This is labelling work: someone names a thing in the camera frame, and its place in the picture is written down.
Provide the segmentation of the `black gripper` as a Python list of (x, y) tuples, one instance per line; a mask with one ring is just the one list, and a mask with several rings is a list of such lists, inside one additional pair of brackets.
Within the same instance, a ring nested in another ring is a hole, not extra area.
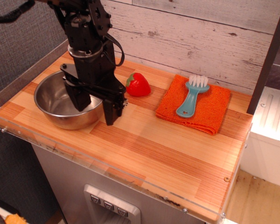
[(121, 117), (126, 103), (126, 88), (114, 74), (124, 58), (116, 63), (113, 46), (103, 46), (95, 52), (69, 46), (68, 52), (74, 64), (63, 64), (61, 70), (74, 107), (79, 112), (83, 111), (91, 103), (90, 95), (93, 95), (103, 101), (105, 122), (112, 126)]

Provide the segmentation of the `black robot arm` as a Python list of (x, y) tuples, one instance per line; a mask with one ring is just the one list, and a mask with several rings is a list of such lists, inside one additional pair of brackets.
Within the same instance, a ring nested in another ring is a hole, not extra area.
[(121, 45), (109, 33), (111, 15), (99, 0), (47, 0), (61, 24), (74, 64), (64, 64), (66, 91), (76, 109), (82, 111), (90, 96), (102, 100), (106, 124), (111, 126), (126, 105), (125, 86), (115, 77), (124, 62), (115, 61), (114, 46)]

